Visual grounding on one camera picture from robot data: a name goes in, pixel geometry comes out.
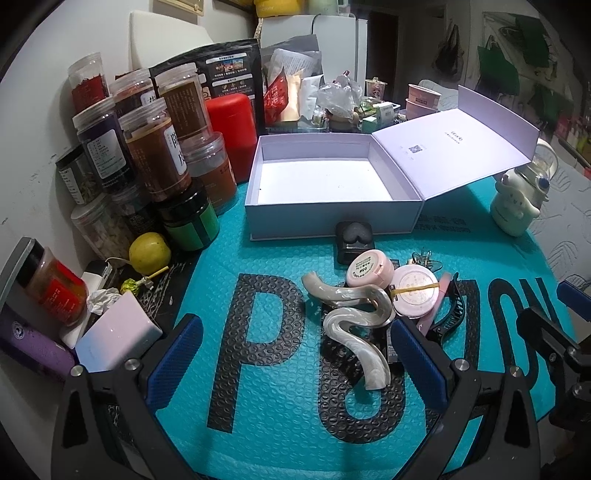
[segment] teal bubble mat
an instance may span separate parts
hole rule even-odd
[[[239,191],[184,296],[178,319],[199,315],[203,344],[159,421],[196,472],[221,480],[393,478],[432,416],[399,365],[389,387],[366,391],[356,359],[327,348],[320,305],[300,278],[314,270],[326,283],[344,282],[334,239],[251,242],[246,186]],[[535,380],[540,418],[554,387],[539,356],[530,365],[517,313],[540,306],[573,330],[535,240],[512,239],[494,224],[494,193],[484,179],[429,200],[412,234],[377,236],[376,248],[402,264],[425,248],[444,265],[438,278],[459,272],[467,315],[445,351],[480,370],[521,366]],[[478,424],[470,422],[448,469],[461,465]]]

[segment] black bag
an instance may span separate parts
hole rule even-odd
[[[258,134],[267,134],[261,51],[255,38],[214,43],[181,53],[150,68],[150,76],[155,79],[156,75],[166,70],[191,62],[197,66],[206,100],[230,93],[244,93],[251,100]]]
[[[433,68],[446,80],[457,82],[462,77],[464,52],[460,47],[460,29],[450,23],[446,39],[441,43]]]

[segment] green fruit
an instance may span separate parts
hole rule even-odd
[[[159,233],[145,233],[129,247],[129,261],[137,273],[151,275],[170,262],[171,252]]]

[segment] metal bolt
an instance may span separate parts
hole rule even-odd
[[[509,373],[511,375],[513,375],[515,378],[518,378],[521,375],[523,375],[523,372],[521,371],[521,368],[519,368],[516,365],[513,365],[512,367],[509,367]]]
[[[129,360],[127,360],[125,362],[125,369],[126,370],[137,370],[139,368],[139,360],[135,359],[135,358],[130,358]]]
[[[465,372],[470,368],[470,363],[468,363],[468,360],[464,360],[463,358],[458,358],[453,364],[460,372]]]
[[[84,373],[84,367],[82,365],[76,365],[70,370],[70,375],[73,377],[79,377]]]

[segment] glass jar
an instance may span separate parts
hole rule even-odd
[[[213,134],[203,90],[194,63],[186,63],[156,75],[158,93],[166,100],[180,141],[197,137],[206,141]]]
[[[230,159],[224,148],[223,136],[215,132],[205,144],[193,147],[189,139],[183,144],[183,153],[192,177],[198,177],[207,190],[217,215],[236,204],[238,190]]]
[[[56,167],[78,205],[86,205],[100,195],[99,183],[82,145],[62,155]]]
[[[104,192],[118,192],[135,180],[112,98],[87,108],[72,121]]]
[[[35,240],[17,274],[18,284],[39,305],[66,326],[86,311],[88,289],[78,276]]]
[[[68,68],[74,110],[82,110],[109,96],[100,53],[91,53]]]
[[[126,189],[114,193],[111,200],[134,235],[140,236],[162,230],[150,194],[143,185],[133,183]]]
[[[183,153],[163,98],[121,117],[135,168],[152,200],[163,202],[191,185]]]
[[[115,113],[118,118],[156,100],[154,84],[148,69],[123,75],[109,85],[109,90],[115,100]]]
[[[134,234],[106,194],[101,194],[88,205],[76,207],[70,219],[102,260],[110,257],[129,258]]]
[[[181,250],[207,248],[219,233],[219,223],[203,182],[193,179],[178,197],[156,204],[160,218]]]

